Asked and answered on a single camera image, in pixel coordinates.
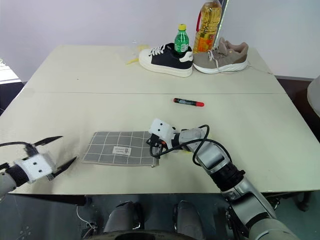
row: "shoe sole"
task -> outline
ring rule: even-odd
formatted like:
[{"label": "shoe sole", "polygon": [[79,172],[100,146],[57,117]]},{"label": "shoe sole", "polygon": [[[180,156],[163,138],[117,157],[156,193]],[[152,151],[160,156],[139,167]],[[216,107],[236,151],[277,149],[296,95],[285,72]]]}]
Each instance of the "shoe sole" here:
[{"label": "shoe sole", "polygon": [[244,62],[241,63],[235,63],[235,64],[228,64],[225,66],[221,66],[218,68],[204,68],[201,66],[197,66],[193,64],[193,66],[200,72],[205,73],[205,74],[217,74],[217,73],[222,73],[222,72],[235,72],[235,71],[241,71],[246,68],[248,65],[248,60],[245,60]]},{"label": "shoe sole", "polygon": [[145,69],[152,72],[156,72],[156,73],[170,74],[170,75],[174,75],[182,78],[189,77],[192,74],[192,65],[190,68],[187,68],[187,69],[178,69],[178,68],[169,67],[169,66],[159,66],[159,65],[150,64],[150,63],[144,62],[141,59],[139,59],[139,63]]}]

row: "shoelace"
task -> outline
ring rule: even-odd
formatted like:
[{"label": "shoelace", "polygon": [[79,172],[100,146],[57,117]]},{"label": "shoelace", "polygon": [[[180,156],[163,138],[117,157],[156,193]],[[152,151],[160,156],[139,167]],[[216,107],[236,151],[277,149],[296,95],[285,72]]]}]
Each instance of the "shoelace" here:
[{"label": "shoelace", "polygon": [[158,55],[158,54],[163,54],[165,47],[166,47],[166,45],[161,45],[161,46],[152,48],[149,56],[151,56],[151,55],[154,56],[154,55]]},{"label": "shoelace", "polygon": [[208,50],[208,54],[209,54],[209,61],[214,60],[214,61],[215,61],[216,68],[217,68],[217,69],[218,69],[218,71],[220,72],[219,64],[218,64],[218,60],[217,60],[217,59],[215,59],[215,56],[214,56],[213,51],[212,51],[212,50]]}]

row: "bottle label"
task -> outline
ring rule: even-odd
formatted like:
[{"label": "bottle label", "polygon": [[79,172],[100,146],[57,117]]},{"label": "bottle label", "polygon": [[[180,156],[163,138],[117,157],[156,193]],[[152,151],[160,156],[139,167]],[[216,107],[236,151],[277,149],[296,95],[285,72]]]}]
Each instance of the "bottle label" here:
[{"label": "bottle label", "polygon": [[178,53],[184,53],[188,50],[188,44],[174,44],[174,50],[176,50]]},{"label": "bottle label", "polygon": [[210,34],[208,37],[199,37],[198,42],[198,51],[199,52],[206,52],[208,50],[211,50],[215,40],[215,35]]}]

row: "white robot part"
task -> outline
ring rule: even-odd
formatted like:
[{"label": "white robot part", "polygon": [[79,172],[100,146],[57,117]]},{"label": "white robot part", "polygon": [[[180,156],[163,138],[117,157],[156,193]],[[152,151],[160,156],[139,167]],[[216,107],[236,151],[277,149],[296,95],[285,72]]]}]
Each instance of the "white robot part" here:
[{"label": "white robot part", "polygon": [[37,179],[40,179],[46,175],[51,174],[55,170],[55,164],[53,163],[49,154],[37,154],[26,160],[18,159],[14,161],[29,178],[30,184]]},{"label": "white robot part", "polygon": [[174,138],[176,130],[168,123],[156,118],[153,120],[149,133],[157,135],[161,140],[166,142],[168,149],[172,148],[171,140]]}]

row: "small yellow object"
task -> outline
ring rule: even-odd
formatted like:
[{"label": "small yellow object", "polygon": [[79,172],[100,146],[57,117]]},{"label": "small yellow object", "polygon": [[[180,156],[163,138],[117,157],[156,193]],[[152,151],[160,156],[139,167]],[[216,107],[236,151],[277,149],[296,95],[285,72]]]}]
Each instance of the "small yellow object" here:
[{"label": "small yellow object", "polygon": [[[149,45],[146,45],[146,44],[141,44],[139,46],[137,46],[137,49],[139,52],[141,52],[143,49],[148,49],[149,48]],[[139,58],[134,58],[134,59],[131,59],[130,61],[128,61],[126,63],[126,65],[129,65],[129,64],[132,64],[132,63],[135,63],[135,62],[139,62]]]},{"label": "small yellow object", "polygon": [[178,26],[178,30],[179,31],[185,31],[187,29],[187,25],[185,25],[185,24],[179,24],[179,26]]}]

